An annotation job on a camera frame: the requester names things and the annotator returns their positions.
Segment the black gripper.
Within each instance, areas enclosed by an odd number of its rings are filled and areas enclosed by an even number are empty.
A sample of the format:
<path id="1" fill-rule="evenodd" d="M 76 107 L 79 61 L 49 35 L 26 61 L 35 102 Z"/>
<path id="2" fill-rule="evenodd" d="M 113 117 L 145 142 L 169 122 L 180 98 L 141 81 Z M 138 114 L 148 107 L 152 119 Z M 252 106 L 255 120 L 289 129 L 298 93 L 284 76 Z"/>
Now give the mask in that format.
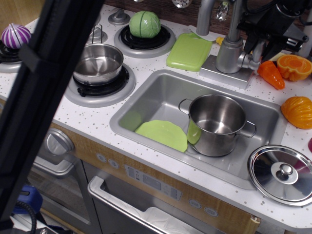
<path id="1" fill-rule="evenodd" d="M 244 51 L 249 54 L 260 39 L 264 43 L 261 61 L 270 60 L 285 48 L 298 51 L 308 36 L 294 25 L 295 19 L 280 12 L 244 13 L 237 25 L 247 35 Z"/>

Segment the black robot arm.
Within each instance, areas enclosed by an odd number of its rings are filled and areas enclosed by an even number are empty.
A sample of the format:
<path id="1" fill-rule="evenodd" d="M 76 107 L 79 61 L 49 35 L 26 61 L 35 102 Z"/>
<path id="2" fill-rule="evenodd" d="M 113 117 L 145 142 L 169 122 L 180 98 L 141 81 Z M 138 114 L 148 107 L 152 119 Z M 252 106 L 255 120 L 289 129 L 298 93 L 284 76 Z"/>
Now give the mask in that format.
<path id="1" fill-rule="evenodd" d="M 298 52 L 309 41 L 294 21 L 299 19 L 303 25 L 311 25 L 301 19 L 306 10 L 311 9 L 310 0 L 272 0 L 258 8 L 251 9 L 244 0 L 243 14 L 237 29 L 244 31 L 247 39 L 244 52 L 249 54 L 263 40 L 265 48 L 261 52 L 263 61 L 269 60 L 282 50 Z"/>

